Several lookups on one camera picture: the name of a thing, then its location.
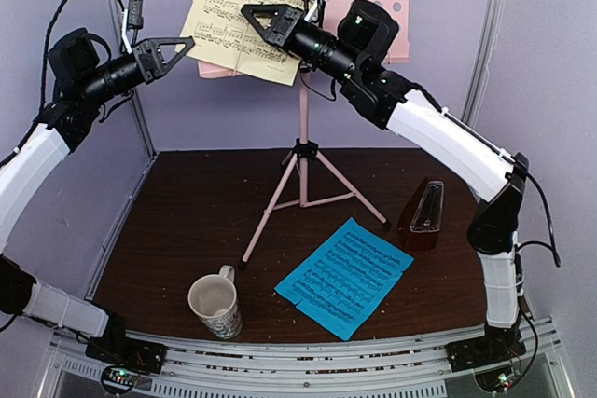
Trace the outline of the clear plastic metronome cover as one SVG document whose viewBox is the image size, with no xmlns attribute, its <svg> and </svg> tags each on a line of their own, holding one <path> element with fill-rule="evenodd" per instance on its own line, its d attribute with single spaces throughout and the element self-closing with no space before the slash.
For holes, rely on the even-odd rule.
<svg viewBox="0 0 597 398">
<path fill-rule="evenodd" d="M 410 231 L 413 233 L 439 232 L 443 200 L 444 183 L 442 181 L 428 182 L 410 222 Z"/>
</svg>

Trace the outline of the dark red wooden metronome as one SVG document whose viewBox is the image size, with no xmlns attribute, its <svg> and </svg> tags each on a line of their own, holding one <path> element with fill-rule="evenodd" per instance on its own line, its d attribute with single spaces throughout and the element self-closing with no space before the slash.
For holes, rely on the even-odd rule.
<svg viewBox="0 0 597 398">
<path fill-rule="evenodd" d="M 405 252 L 429 252 L 437 246 L 444 189 L 442 181 L 425 177 L 407 201 L 397 221 L 399 242 Z"/>
</svg>

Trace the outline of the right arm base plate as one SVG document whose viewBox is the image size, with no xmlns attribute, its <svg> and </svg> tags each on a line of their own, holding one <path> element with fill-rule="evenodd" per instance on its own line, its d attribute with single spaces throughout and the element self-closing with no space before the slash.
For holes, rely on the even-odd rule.
<svg viewBox="0 0 597 398">
<path fill-rule="evenodd" d="M 526 346 L 522 341 L 480 336 L 451 342 L 446 345 L 446 352 L 451 371 L 460 372 L 508 361 L 513 354 L 525 354 Z"/>
</svg>

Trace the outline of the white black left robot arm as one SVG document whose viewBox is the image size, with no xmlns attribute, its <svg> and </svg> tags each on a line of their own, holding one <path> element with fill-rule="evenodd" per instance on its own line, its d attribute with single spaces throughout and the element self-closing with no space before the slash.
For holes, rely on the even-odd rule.
<svg viewBox="0 0 597 398">
<path fill-rule="evenodd" d="M 88 136 L 101 107 L 166 76 L 195 45 L 192 37 L 148 38 L 101 62 L 94 46 L 103 42 L 78 28 L 49 51 L 52 100 L 34 119 L 23 145 L 1 165 L 3 247 L 39 187 Z M 99 351 L 113 364 L 125 364 L 134 355 L 132 341 L 114 329 L 114 315 L 42 282 L 6 256 L 1 258 L 1 310 L 11 318 L 27 316 L 98 339 Z"/>
</svg>

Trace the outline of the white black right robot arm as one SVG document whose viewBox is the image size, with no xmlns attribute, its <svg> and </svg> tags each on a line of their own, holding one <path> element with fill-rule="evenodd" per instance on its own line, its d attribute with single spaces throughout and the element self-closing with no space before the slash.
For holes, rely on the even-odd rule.
<svg viewBox="0 0 597 398">
<path fill-rule="evenodd" d="M 497 148 L 421 85 L 382 66 L 399 25 L 379 5 L 353 0 L 335 34 L 288 4 L 245 4 L 241 12 L 265 43 L 336 80 L 360 116 L 417 144 L 477 194 L 466 237 L 481 261 L 487 299 L 478 352 L 499 361 L 519 340 L 522 268 L 515 245 L 528 159 Z"/>
</svg>

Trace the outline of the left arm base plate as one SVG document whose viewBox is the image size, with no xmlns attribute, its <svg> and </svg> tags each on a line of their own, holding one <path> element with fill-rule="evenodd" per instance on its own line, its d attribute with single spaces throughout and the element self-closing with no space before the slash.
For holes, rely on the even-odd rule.
<svg viewBox="0 0 597 398">
<path fill-rule="evenodd" d="M 106 364 L 121 365 L 128 370 L 141 374 L 160 374 L 166 356 L 167 347 L 163 344 L 132 339 L 120 351 L 100 350 L 91 344 L 87 345 L 87 357 Z"/>
</svg>

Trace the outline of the blue sheet music page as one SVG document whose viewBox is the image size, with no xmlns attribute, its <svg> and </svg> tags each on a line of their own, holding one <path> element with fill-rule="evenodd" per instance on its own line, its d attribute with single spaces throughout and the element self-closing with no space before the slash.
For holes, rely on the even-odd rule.
<svg viewBox="0 0 597 398">
<path fill-rule="evenodd" d="M 386 298 L 414 258 L 351 218 L 274 291 L 342 341 Z"/>
</svg>

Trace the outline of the pink music stand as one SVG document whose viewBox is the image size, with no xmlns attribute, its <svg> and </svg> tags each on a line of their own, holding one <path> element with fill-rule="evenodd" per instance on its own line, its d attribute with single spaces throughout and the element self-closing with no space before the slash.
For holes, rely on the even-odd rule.
<svg viewBox="0 0 597 398">
<path fill-rule="evenodd" d="M 208 62 L 198 62 L 199 74 L 203 78 L 216 79 L 227 76 L 236 76 L 237 72 L 221 66 L 213 65 Z M 268 223 L 271 213 L 275 210 L 281 210 L 287 207 L 299 206 L 300 208 L 310 208 L 328 203 L 338 202 L 350 198 L 357 198 L 384 226 L 390 229 L 392 223 L 388 220 L 368 199 L 335 167 L 319 150 L 319 146 L 309 140 L 309 93 L 305 83 L 301 84 L 299 91 L 299 137 L 295 146 L 289 151 L 281 162 L 281 168 L 284 169 L 282 178 L 274 190 L 270 202 L 263 212 L 262 218 L 257 225 L 241 260 L 238 264 L 239 270 L 245 270 L 251 254 L 257 246 L 259 237 Z M 324 199 L 309 200 L 309 160 L 318 160 L 321 164 L 333 174 L 347 189 L 348 192 Z M 292 171 L 296 169 L 298 173 L 298 199 L 284 203 L 278 203 Z"/>
</svg>

